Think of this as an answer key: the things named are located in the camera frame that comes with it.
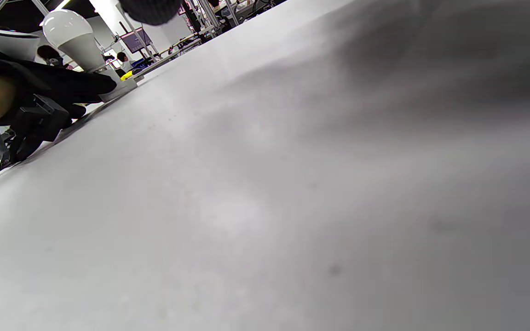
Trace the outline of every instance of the light bulb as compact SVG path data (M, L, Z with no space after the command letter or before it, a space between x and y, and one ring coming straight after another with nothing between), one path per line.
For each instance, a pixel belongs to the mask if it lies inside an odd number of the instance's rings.
M81 15L67 9L52 11L44 17L44 36L53 46L59 48L78 36L93 34L91 25Z

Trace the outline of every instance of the ceiling light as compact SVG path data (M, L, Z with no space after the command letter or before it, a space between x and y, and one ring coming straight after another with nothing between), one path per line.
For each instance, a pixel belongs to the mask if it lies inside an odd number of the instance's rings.
M57 8L55 8L54 10L57 11L59 9L63 9L69 3L69 1L71 1L71 0L63 0L63 2L61 2L61 4L58 5Z

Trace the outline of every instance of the gloved hand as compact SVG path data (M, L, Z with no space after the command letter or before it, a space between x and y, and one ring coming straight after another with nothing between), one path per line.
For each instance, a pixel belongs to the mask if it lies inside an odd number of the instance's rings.
M116 83L110 77L78 73L31 61L12 59L0 52L0 76L12 80L17 89L13 106L0 119L7 125L19 107L30 106L34 94L45 96L65 108L73 119L84 115L85 109L74 103L99 103L99 94L112 92Z

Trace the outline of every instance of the laboratory workbench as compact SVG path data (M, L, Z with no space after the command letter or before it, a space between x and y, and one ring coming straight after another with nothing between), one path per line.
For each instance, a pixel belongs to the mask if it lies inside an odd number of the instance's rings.
M435 3L286 1L2 172L0 331L530 331L530 0Z

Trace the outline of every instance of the computer screen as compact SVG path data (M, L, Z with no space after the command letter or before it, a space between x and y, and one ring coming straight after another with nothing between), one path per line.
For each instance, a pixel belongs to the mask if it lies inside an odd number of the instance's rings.
M138 32L138 35L144 40L144 45L142 44L141 40L136 37L134 32L130 32L123 36L120 36L120 38L122 39L124 44L126 44L126 47L128 47L128 50L131 53L138 52L145 46L149 46L152 43L151 38L149 37L149 35L147 35L147 32L145 32L143 28L136 29L136 32Z

